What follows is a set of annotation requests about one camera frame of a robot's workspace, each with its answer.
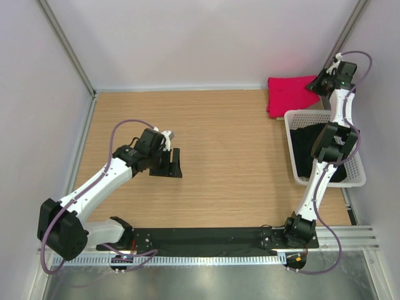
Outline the pink red t shirt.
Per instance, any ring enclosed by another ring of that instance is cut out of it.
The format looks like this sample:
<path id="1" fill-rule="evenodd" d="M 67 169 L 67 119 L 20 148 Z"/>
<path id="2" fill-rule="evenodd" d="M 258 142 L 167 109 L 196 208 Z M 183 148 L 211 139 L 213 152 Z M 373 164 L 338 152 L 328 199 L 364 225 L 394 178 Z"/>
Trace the pink red t shirt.
<path id="1" fill-rule="evenodd" d="M 267 80 L 268 104 L 266 111 L 270 118 L 283 117 L 287 111 L 306 109 L 319 101 L 319 96 L 306 89 L 316 79 L 313 76 L 269 77 Z"/>

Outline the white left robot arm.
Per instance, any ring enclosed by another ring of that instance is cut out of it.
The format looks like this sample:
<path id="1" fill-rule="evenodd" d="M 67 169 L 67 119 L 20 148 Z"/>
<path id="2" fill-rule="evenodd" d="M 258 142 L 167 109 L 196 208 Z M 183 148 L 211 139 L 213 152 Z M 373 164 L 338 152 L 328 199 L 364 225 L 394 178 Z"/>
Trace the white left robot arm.
<path id="1" fill-rule="evenodd" d="M 181 178 L 180 150 L 171 147 L 173 137 L 172 131 L 146 128 L 133 145 L 117 148 L 111 160 L 81 187 L 58 201 L 44 201 L 38 239 L 66 261 L 102 244 L 127 249 L 134 239 L 129 223 L 119 217 L 88 222 L 88 217 L 119 186 L 145 170 L 152 176 Z"/>

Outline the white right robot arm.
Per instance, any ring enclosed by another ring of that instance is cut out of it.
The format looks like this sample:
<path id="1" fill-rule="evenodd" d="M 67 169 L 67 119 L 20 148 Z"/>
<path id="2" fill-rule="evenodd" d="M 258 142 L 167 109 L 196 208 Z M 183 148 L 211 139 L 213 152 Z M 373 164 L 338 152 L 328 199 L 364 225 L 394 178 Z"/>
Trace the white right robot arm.
<path id="1" fill-rule="evenodd" d="M 318 210 L 331 178 L 359 148 L 360 133 L 352 121 L 356 90 L 352 80 L 356 70 L 356 64 L 339 57 L 307 86 L 329 98 L 331 114 L 311 149 L 313 163 L 306 192 L 281 233 L 283 243 L 290 248 L 304 246 L 313 239 Z"/>

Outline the folded beige t shirt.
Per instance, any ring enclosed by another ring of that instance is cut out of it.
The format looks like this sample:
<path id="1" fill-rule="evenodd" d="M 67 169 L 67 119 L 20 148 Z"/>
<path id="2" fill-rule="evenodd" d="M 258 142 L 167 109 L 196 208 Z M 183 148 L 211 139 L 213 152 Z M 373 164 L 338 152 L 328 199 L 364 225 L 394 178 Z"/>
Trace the folded beige t shirt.
<path id="1" fill-rule="evenodd" d="M 267 91 L 266 112 L 271 119 L 284 121 L 284 115 L 291 110 L 323 110 L 324 105 L 320 96 L 302 89 L 301 91 Z"/>

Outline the white perforated plastic basket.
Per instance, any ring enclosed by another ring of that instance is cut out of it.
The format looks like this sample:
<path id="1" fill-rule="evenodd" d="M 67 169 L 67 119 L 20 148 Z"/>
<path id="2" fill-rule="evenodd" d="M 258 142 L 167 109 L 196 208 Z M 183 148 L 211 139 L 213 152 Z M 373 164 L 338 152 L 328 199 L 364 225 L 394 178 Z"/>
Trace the white perforated plastic basket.
<path id="1" fill-rule="evenodd" d="M 299 109 L 287 111 L 284 115 L 284 124 L 286 129 L 287 143 L 291 160 L 292 173 L 297 184 L 302 186 L 308 185 L 308 177 L 299 177 L 296 160 L 293 151 L 293 142 L 290 130 L 305 128 L 310 125 L 327 123 L 330 119 L 331 112 L 329 110 L 310 110 Z M 359 153 L 343 164 L 347 177 L 341 182 L 330 182 L 329 188 L 353 188 L 361 187 L 366 183 L 366 175 Z"/>

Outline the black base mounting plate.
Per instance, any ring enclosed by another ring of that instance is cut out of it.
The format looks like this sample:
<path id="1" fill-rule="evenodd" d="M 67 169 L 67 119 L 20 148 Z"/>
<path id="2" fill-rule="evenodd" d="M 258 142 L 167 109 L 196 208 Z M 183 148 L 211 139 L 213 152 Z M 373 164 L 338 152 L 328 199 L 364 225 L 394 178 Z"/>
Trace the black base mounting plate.
<path id="1" fill-rule="evenodd" d="M 184 256 L 199 251 L 206 256 L 229 251 L 272 249 L 317 249 L 316 233 L 311 237 L 291 237 L 281 227 L 195 227 L 195 228 L 136 228 L 125 230 L 117 242 L 109 245 L 118 250 L 136 250 L 143 253 L 157 249 L 160 255 Z"/>

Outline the black t shirt in basket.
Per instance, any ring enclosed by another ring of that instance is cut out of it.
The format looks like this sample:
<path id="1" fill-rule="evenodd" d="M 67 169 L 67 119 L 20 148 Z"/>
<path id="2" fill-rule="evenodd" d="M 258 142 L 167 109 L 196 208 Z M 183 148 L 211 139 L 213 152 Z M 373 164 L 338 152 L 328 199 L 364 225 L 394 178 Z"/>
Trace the black t shirt in basket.
<path id="1" fill-rule="evenodd" d="M 325 124 L 313 124 L 296 130 L 290 130 L 294 160 L 296 164 L 297 175 L 299 178 L 310 178 L 313 168 L 314 156 L 311 151 L 317 137 L 325 127 Z M 344 130 L 349 128 L 340 126 L 339 137 L 344 136 Z M 347 178 L 347 172 L 344 166 L 338 166 L 338 171 L 330 179 L 330 183 L 340 183 Z"/>

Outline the right aluminium corner post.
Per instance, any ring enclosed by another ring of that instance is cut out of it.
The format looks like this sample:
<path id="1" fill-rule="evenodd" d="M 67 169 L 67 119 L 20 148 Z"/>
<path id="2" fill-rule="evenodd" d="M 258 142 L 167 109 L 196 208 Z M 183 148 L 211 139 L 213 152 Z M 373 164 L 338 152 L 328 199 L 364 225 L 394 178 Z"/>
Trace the right aluminium corner post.
<path id="1" fill-rule="evenodd" d="M 350 38 L 352 32 L 356 28 L 357 23 L 362 18 L 365 10 L 369 6 L 371 0 L 357 0 L 356 4 L 351 10 L 349 17 L 346 19 L 344 26 L 334 43 L 330 53 L 327 56 L 327 59 L 324 63 L 323 68 L 328 68 L 331 64 L 332 58 L 339 52 L 341 52 L 346 45 L 348 39 Z"/>

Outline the aluminium corner post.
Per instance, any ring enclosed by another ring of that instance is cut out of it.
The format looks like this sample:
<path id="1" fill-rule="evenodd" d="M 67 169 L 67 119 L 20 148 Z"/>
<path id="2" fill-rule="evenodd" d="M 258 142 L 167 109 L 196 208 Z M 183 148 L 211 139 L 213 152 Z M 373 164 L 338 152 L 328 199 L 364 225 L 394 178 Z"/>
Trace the aluminium corner post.
<path id="1" fill-rule="evenodd" d="M 362 18 L 365 10 L 369 6 L 371 0 L 357 0 L 356 4 L 351 10 L 349 17 L 346 19 L 344 26 L 334 43 L 330 53 L 327 56 L 327 59 L 324 63 L 323 68 L 328 68 L 331 64 L 332 58 L 339 52 L 341 52 L 346 45 L 348 39 L 350 38 L 352 32 L 356 28 L 357 23 Z"/>
<path id="2" fill-rule="evenodd" d="M 64 30 L 62 29 L 49 3 L 46 0 L 36 0 L 36 4 L 44 14 L 45 19 L 49 23 L 61 47 L 66 53 L 67 58 L 70 60 L 73 68 L 77 72 L 77 75 L 79 76 L 80 80 L 86 87 L 91 97 L 94 98 L 96 96 L 96 90 L 93 88 L 93 85 L 91 84 L 88 75 L 86 74 L 84 68 L 82 67 L 81 62 L 79 61 L 73 47 L 71 46 L 71 43 L 68 40 L 68 37 L 64 33 Z"/>

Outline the aluminium frame rail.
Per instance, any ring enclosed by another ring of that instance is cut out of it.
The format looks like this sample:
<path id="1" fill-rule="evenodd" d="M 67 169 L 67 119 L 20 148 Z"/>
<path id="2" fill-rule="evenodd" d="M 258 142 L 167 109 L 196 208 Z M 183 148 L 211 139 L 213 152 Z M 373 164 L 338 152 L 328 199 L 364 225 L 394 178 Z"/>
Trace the aluminium frame rail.
<path id="1" fill-rule="evenodd" d="M 317 227 L 315 233 L 318 239 L 319 247 L 317 249 L 328 249 L 335 250 L 337 245 L 341 245 L 343 250 L 354 250 L 361 247 L 374 248 L 378 245 L 378 242 L 374 236 L 373 230 L 368 226 L 339 226 L 333 227 L 328 230 L 323 227 Z M 104 250 L 108 244 L 102 244 L 101 247 L 92 247 L 100 251 Z M 184 256 L 173 255 L 174 257 L 221 257 L 221 256 L 263 256 L 269 254 L 271 251 L 294 251 L 296 249 L 303 250 L 309 249 L 304 246 L 302 248 L 295 249 L 272 249 L 272 250 L 252 250 L 252 251 L 229 251 L 226 254 L 219 253 L 216 256 L 211 255 L 210 252 L 206 256 L 200 255 L 199 251 L 194 252 L 193 255 L 189 255 L 188 252 Z"/>

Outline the left aluminium corner post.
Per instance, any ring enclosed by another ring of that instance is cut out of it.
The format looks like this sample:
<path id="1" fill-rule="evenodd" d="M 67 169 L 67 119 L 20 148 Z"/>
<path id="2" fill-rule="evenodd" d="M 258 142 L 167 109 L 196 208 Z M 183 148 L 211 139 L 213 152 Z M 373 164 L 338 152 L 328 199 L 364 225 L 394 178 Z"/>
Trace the left aluminium corner post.
<path id="1" fill-rule="evenodd" d="M 36 4 L 44 14 L 45 19 L 49 23 L 61 47 L 66 53 L 67 58 L 70 60 L 73 68 L 77 72 L 77 75 L 79 76 L 80 80 L 86 87 L 91 97 L 94 98 L 96 96 L 96 90 L 93 88 L 93 85 L 91 84 L 88 75 L 86 74 L 84 68 L 82 67 L 81 62 L 79 61 L 73 47 L 71 46 L 71 43 L 68 40 L 68 37 L 64 33 L 64 30 L 62 29 L 49 3 L 46 0 L 36 0 Z"/>

